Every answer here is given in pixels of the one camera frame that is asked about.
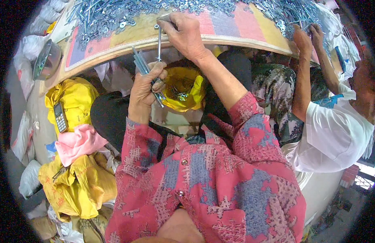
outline wrist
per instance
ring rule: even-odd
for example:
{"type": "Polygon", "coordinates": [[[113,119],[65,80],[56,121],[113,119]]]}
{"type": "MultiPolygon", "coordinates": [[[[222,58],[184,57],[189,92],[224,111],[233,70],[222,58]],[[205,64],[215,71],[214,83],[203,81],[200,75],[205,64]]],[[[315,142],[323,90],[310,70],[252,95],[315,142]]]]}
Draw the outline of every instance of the wrist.
{"type": "Polygon", "coordinates": [[[204,64],[207,62],[207,60],[209,58],[211,58],[213,55],[213,53],[205,48],[204,51],[202,52],[202,54],[200,56],[198,56],[196,59],[194,60],[191,60],[196,66],[200,67],[200,65],[204,64]]]}
{"type": "Polygon", "coordinates": [[[316,50],[316,52],[321,52],[321,51],[325,52],[324,47],[322,46],[322,43],[319,43],[318,45],[315,45],[314,49],[316,50]]]}
{"type": "Polygon", "coordinates": [[[311,60],[311,52],[312,52],[312,49],[307,49],[307,50],[302,50],[299,52],[299,58],[300,59],[307,59],[308,61],[311,60]]]}
{"type": "Polygon", "coordinates": [[[131,121],[148,125],[151,115],[151,106],[148,105],[129,105],[128,118],[131,121]]]}

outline man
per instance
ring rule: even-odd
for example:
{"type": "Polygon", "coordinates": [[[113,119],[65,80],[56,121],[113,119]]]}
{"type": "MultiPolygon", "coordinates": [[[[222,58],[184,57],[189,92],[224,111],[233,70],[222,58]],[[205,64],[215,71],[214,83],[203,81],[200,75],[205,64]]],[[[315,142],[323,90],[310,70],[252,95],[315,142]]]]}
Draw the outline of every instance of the man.
{"type": "Polygon", "coordinates": [[[295,25],[297,76],[283,65],[263,65],[253,71],[252,90],[271,104],[281,149],[297,171],[337,172],[362,156],[373,135],[375,71],[370,59],[358,61],[353,90],[341,84],[322,47],[320,27],[310,30],[312,39],[295,25]],[[310,68],[312,46],[321,68],[310,68]],[[334,96],[328,98],[328,89],[334,96]]]}

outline white t-shirt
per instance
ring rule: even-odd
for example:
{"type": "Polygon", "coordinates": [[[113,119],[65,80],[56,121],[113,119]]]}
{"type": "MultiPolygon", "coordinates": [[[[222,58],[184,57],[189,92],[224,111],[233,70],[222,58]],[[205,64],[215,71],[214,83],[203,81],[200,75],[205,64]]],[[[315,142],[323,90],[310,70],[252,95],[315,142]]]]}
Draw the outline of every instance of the white t-shirt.
{"type": "Polygon", "coordinates": [[[302,138],[282,147],[287,160],[301,172],[337,172],[353,165],[364,153],[374,125],[349,103],[355,91],[339,84],[340,95],[310,102],[302,138]]]}

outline phone screen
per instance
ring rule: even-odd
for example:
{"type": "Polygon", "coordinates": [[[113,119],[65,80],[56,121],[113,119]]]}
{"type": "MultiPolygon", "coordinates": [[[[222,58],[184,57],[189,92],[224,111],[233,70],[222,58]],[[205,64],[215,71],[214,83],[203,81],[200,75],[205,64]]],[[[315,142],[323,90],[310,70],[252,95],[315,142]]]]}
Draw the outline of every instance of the phone screen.
{"type": "Polygon", "coordinates": [[[55,106],[54,106],[54,113],[55,113],[55,116],[60,116],[62,112],[62,106],[61,104],[58,102],[55,106]]]}

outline mobile phone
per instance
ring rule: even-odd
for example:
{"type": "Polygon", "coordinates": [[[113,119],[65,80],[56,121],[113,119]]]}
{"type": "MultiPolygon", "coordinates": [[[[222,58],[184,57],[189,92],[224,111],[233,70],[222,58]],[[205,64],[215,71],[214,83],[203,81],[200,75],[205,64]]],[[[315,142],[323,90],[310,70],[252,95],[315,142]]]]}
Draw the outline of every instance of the mobile phone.
{"type": "Polygon", "coordinates": [[[62,108],[62,104],[60,101],[54,105],[54,114],[55,114],[55,120],[56,125],[58,126],[58,131],[60,133],[63,133],[67,131],[68,124],[66,115],[64,114],[64,109],[62,108]]]}

